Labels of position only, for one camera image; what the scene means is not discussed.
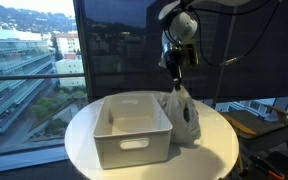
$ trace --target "white building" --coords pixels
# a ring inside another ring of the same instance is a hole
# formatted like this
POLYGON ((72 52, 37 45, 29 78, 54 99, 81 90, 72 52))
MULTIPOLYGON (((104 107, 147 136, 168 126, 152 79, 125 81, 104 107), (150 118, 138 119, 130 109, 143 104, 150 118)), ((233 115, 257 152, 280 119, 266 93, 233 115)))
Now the white building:
POLYGON ((80 51, 80 42, 77 33, 57 34, 56 41, 58 49, 63 53, 80 51))
POLYGON ((30 33, 30 32, 22 32, 22 31, 17 31, 17 30, 0 29, 0 39, 41 41, 42 36, 39 33, 30 33))
MULTIPOLYGON (((58 74, 83 73, 83 63, 81 59, 62 59, 55 62, 55 66, 58 74)), ((61 87, 72 88, 85 86, 84 77, 59 78, 59 80, 61 87)))

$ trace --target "black chair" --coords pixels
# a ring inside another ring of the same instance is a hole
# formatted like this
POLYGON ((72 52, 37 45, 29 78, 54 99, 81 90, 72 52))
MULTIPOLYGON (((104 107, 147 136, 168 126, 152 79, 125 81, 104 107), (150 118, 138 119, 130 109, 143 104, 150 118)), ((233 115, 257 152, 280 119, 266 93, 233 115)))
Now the black chair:
POLYGON ((235 129, 240 143, 240 153, 243 157, 248 158, 257 152, 267 151, 284 142, 288 148, 288 112, 273 106, 266 105, 266 107, 277 113, 278 122, 264 121, 245 110, 221 113, 235 129))

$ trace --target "white plastic bag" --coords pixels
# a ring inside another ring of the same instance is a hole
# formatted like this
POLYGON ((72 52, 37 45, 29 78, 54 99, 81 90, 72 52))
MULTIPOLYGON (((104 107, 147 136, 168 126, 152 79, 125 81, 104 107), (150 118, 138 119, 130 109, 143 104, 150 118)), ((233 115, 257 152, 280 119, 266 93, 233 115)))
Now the white plastic bag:
POLYGON ((173 125, 171 142, 193 143, 200 137, 198 112, 193 99, 182 85, 181 90, 174 89, 170 96, 163 96, 158 102, 173 125))

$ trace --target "cable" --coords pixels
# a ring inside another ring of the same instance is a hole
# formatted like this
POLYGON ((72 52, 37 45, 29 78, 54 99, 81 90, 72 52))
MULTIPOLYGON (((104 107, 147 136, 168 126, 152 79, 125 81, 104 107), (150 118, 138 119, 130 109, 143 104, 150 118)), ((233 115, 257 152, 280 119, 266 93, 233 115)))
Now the cable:
POLYGON ((182 44, 181 42, 177 41, 176 39, 173 38, 172 34, 171 34, 171 25, 168 26, 168 29, 167 29, 167 32, 168 32, 168 35, 171 37, 171 39, 175 42, 174 44, 177 46, 177 47, 181 47, 182 44))
POLYGON ((198 34, 199 34, 199 38, 200 38, 200 49, 201 49, 201 55, 202 55, 204 61, 205 61, 208 65, 210 65, 210 66, 220 66, 220 64, 213 64, 213 63, 209 62, 209 61, 205 58, 205 56, 204 56, 204 51, 203 51, 203 46, 202 46, 202 26, 201 26, 200 17, 199 17, 199 15, 197 14, 196 11, 193 11, 193 13, 194 13, 195 16, 196 16, 197 23, 198 23, 198 34))
POLYGON ((181 9, 182 9, 182 11, 186 11, 184 1, 181 0, 180 3, 181 3, 180 5, 181 5, 181 9))
POLYGON ((198 29, 199 29, 199 38, 200 38, 200 49, 201 49, 201 55, 202 55, 204 61, 205 61, 208 65, 210 65, 210 66, 217 66, 217 67, 218 67, 218 66, 223 66, 223 65, 231 64, 231 63, 233 63, 233 62, 236 62, 236 61, 238 61, 238 60, 240 60, 240 59, 248 56, 248 55, 255 49, 255 47, 258 45, 259 41, 262 39, 265 31, 267 30, 269 24, 271 23, 271 21, 272 21, 274 15, 275 15, 275 13, 276 13, 278 7, 280 6, 280 4, 281 4, 281 2, 279 1, 279 2, 277 3, 277 5, 275 6, 275 8, 274 8, 274 10, 273 10, 273 13, 272 13, 272 15, 270 16, 268 22, 266 23, 264 29, 262 30, 260 36, 257 38, 257 40, 255 41, 255 43, 253 44, 253 46, 252 46, 245 54, 243 54, 243 55, 241 55, 241 56, 238 56, 238 57, 235 57, 235 58, 232 58, 232 59, 229 59, 229 60, 227 60, 227 61, 225 61, 225 62, 223 62, 223 63, 221 63, 221 64, 213 64, 213 63, 209 62, 209 61, 205 58, 204 52, 203 52, 203 47, 202 47, 202 30, 201 30, 202 27, 201 27, 200 17, 198 16, 196 10, 193 10, 193 13, 195 14, 195 16, 196 16, 196 18, 197 18, 197 20, 198 20, 197 23, 198 23, 198 26, 199 26, 198 29))
POLYGON ((270 23, 271 23, 274 15, 275 15, 275 13, 276 13, 276 11, 277 11, 277 9, 278 9, 278 7, 279 7, 280 5, 281 5, 281 2, 279 1, 279 2, 276 4, 276 6, 275 6, 275 8, 274 8, 274 10, 273 10, 273 13, 272 13, 271 17, 269 18, 269 20, 267 21, 267 23, 266 23, 263 31, 261 32, 260 36, 259 36, 259 37, 257 38, 257 40, 255 41, 255 43, 253 44, 253 46, 252 46, 244 55, 239 56, 239 57, 235 57, 235 58, 232 58, 232 59, 229 59, 229 60, 221 63, 221 65, 229 65, 229 64, 231 64, 231 63, 233 63, 233 62, 236 62, 236 61, 238 61, 238 60, 240 60, 240 59, 248 56, 248 55, 255 49, 255 47, 258 45, 258 43, 259 43, 260 40, 262 39, 262 37, 263 37, 265 31, 267 30, 268 26, 270 25, 270 23))
POLYGON ((169 32, 168 32, 168 33, 166 33, 166 31, 163 31, 163 32, 164 32, 164 34, 165 34, 165 37, 166 37, 171 43, 176 44, 175 39, 174 39, 172 36, 169 36, 169 35, 170 35, 169 32))
POLYGON ((192 6, 188 7, 188 11, 191 12, 193 10, 198 10, 198 11, 205 11, 205 12, 211 12, 211 13, 217 13, 217 14, 222 14, 222 15, 227 15, 227 16, 240 16, 240 15, 244 15, 244 14, 248 14, 248 13, 251 13, 251 12, 254 12, 260 8, 262 8, 263 6, 265 6, 267 3, 269 3, 271 0, 267 0, 265 1, 263 4, 261 4, 260 6, 254 8, 254 9, 251 9, 251 10, 248 10, 248 11, 245 11, 245 12, 240 12, 240 13, 226 13, 226 12, 221 12, 221 11, 216 11, 216 10, 211 10, 211 9, 204 9, 204 8, 193 8, 192 6))
POLYGON ((275 13, 276 13, 276 11, 277 11, 277 8, 280 6, 280 4, 281 4, 280 2, 276 4, 275 9, 274 9, 274 11, 273 11, 270 19, 269 19, 268 22, 266 23, 266 25, 265 25, 265 27, 264 27, 261 35, 260 35, 259 38, 256 40, 256 42, 255 42, 255 44, 253 45, 253 47, 252 47, 248 52, 246 52, 246 53, 244 54, 244 56, 249 55, 249 54, 255 49, 255 47, 257 46, 258 42, 259 42, 259 41, 261 40, 261 38, 263 37, 263 35, 264 35, 264 33, 265 33, 268 25, 271 23, 271 21, 272 21, 272 19, 273 19, 273 16, 275 15, 275 13))

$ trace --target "tree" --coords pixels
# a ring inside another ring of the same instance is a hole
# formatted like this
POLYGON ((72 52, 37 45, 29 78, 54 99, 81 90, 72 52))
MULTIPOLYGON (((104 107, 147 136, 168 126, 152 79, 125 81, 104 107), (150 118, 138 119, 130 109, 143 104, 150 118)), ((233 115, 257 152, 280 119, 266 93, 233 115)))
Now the tree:
POLYGON ((48 122, 45 126, 44 131, 48 134, 55 134, 58 129, 66 128, 68 126, 67 122, 62 121, 61 119, 57 118, 48 122))
POLYGON ((77 51, 76 51, 76 55, 81 55, 81 51, 80 51, 80 49, 77 49, 77 51))
POLYGON ((72 92, 72 90, 70 90, 67 87, 60 87, 59 88, 59 93, 66 93, 66 94, 70 94, 72 92))
POLYGON ((64 104, 65 102, 67 102, 68 98, 69 98, 69 95, 61 90, 55 98, 56 104, 60 106, 64 104))
POLYGON ((47 108, 49 112, 56 109, 55 100, 53 98, 43 97, 37 101, 37 104, 47 108))
POLYGON ((37 119, 42 119, 48 114, 48 109, 41 105, 34 105, 30 110, 37 119))
POLYGON ((84 98, 87 98, 87 94, 82 91, 76 91, 73 93, 73 97, 76 99, 84 99, 84 98))
POLYGON ((56 34, 54 32, 52 33, 51 41, 52 41, 53 48, 55 49, 55 61, 59 61, 63 59, 63 55, 61 51, 58 49, 56 34))

